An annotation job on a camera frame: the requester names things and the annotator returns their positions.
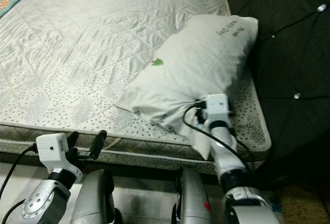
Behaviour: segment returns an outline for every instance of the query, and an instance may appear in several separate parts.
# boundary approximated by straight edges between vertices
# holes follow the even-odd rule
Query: white mattress
[[[203,13],[227,15],[226,0],[21,0],[0,19],[0,124],[187,143],[113,104],[165,39]],[[268,150],[248,71],[234,106],[239,138]]]

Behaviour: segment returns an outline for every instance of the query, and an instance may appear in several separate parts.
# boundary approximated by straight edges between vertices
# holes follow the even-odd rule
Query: wire
[[[112,143],[110,143],[108,146],[106,146],[103,150],[108,150],[112,148],[113,146],[117,145],[123,138],[117,137]]]
[[[18,203],[16,203],[13,207],[10,208],[10,210],[8,210],[8,212],[5,214],[4,219],[2,220],[1,224],[6,224],[7,219],[9,217],[9,215],[11,214],[11,212],[13,212],[18,206],[20,206],[23,202],[25,201],[19,201]]]
[[[247,147],[247,145],[245,145],[243,142],[241,142],[241,141],[238,140],[237,138],[236,138],[236,140],[237,140],[237,143],[238,143],[239,145],[241,145],[242,147],[244,147],[245,150],[247,151],[247,153],[249,154],[250,161],[251,161],[251,167],[252,167],[252,170],[254,171],[255,166],[254,166],[254,156],[253,156],[253,153],[250,151],[250,149]]]
[[[226,143],[224,143],[223,141],[217,139],[215,136],[211,135],[210,133],[205,132],[204,130],[199,129],[198,127],[195,127],[195,126],[193,126],[193,125],[191,125],[191,124],[189,124],[189,123],[186,122],[186,120],[185,120],[185,116],[186,116],[187,112],[188,112],[190,109],[195,108],[195,107],[196,107],[196,105],[192,105],[192,106],[190,106],[188,109],[186,109],[186,111],[185,111],[185,113],[184,113],[184,115],[183,115],[183,117],[182,117],[182,119],[183,119],[185,125],[187,125],[188,127],[192,128],[193,130],[196,130],[196,131],[198,131],[198,132],[200,132],[200,133],[206,135],[207,137],[209,137],[209,138],[215,140],[217,143],[219,143],[219,144],[221,144],[222,146],[224,146],[224,147],[225,147],[226,149],[228,149],[228,150],[229,150],[229,151],[230,151],[235,157],[237,157],[237,158],[243,163],[243,165],[245,165],[245,167],[246,167],[246,169],[247,169],[248,171],[250,171],[249,166],[248,166],[248,165],[247,165],[247,164],[241,159],[240,155],[239,155],[234,149],[232,149],[232,148],[231,148],[230,146],[228,146]]]
[[[12,164],[12,166],[11,166],[11,168],[10,168],[10,170],[9,170],[9,172],[8,172],[8,174],[7,174],[6,178],[5,178],[5,180],[4,180],[4,183],[2,184],[1,189],[0,189],[0,200],[1,200],[2,194],[3,194],[3,192],[4,192],[4,189],[5,189],[5,187],[6,187],[7,183],[8,183],[8,180],[9,180],[10,176],[12,175],[12,173],[13,173],[13,171],[14,171],[16,165],[17,165],[17,163],[19,162],[19,160],[20,160],[20,159],[21,159],[21,158],[22,158],[22,157],[23,157],[28,151],[33,151],[33,149],[34,149],[33,146],[28,147],[27,149],[25,149],[25,150],[24,150],[24,151],[23,151],[23,152],[17,157],[16,161]]]

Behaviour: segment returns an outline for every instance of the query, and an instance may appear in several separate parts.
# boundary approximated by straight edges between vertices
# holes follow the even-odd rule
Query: mattress
[[[105,129],[102,161],[168,167],[174,160],[209,170],[189,141],[114,106],[162,43],[206,13],[230,11],[226,0],[21,0],[0,19],[1,151],[72,130],[84,134],[86,149]],[[271,141],[248,68],[233,107],[238,139],[261,159]]]

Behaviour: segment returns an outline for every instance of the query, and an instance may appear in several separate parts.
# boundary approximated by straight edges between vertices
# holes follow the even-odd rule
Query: pillowcase
[[[255,18],[193,16],[155,52],[124,89],[116,106],[139,112],[147,122],[185,136],[207,159],[209,138],[186,127],[183,114],[209,94],[230,96],[257,32]],[[194,124],[193,111],[186,119]]]

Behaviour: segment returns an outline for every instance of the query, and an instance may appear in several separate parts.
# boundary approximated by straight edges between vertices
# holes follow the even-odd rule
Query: upholstered headboard
[[[257,173],[319,173],[330,162],[330,0],[228,2],[232,14],[259,20],[249,64],[273,147]]]

